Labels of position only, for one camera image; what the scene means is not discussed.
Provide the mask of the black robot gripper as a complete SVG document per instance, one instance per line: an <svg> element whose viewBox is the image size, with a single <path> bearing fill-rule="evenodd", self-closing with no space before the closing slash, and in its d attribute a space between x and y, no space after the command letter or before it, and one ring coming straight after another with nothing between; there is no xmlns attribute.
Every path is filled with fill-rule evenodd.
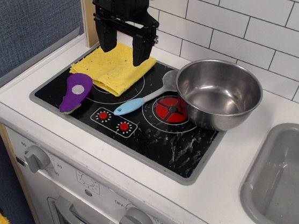
<svg viewBox="0 0 299 224"><path fill-rule="evenodd" d="M154 0L93 0L94 21L101 49L107 53L117 44L120 31L133 37L133 65L149 59L157 43L159 22L148 13Z"/></svg>

